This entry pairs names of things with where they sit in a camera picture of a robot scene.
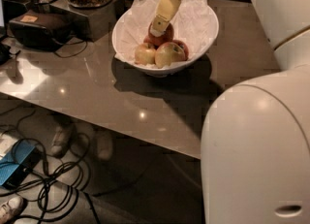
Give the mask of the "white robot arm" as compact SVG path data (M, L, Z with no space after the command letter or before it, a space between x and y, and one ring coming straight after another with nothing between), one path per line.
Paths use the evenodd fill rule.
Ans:
M211 105L201 132L205 224L310 224L310 0L251 0L280 70Z

